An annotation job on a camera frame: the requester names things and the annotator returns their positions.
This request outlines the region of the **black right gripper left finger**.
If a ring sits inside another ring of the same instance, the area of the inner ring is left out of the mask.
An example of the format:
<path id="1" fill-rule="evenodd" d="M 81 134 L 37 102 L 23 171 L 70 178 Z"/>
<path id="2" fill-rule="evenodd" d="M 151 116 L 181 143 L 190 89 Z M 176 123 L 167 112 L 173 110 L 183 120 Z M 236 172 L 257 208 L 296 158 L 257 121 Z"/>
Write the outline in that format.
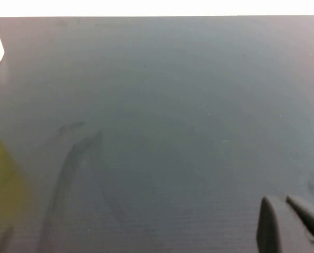
<path id="1" fill-rule="evenodd" d="M 261 200 L 256 240 L 258 252 L 314 252 L 314 235 L 286 199 L 276 196 Z"/>

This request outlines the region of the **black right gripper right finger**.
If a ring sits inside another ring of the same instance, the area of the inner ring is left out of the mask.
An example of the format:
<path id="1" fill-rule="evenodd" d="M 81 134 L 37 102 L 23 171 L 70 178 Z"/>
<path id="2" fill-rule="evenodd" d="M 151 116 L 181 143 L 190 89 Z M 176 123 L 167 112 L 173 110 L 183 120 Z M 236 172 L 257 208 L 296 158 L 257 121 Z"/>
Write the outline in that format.
<path id="1" fill-rule="evenodd" d="M 305 226 L 314 235 L 314 205 L 297 196 L 287 196 L 286 202 L 293 208 Z"/>

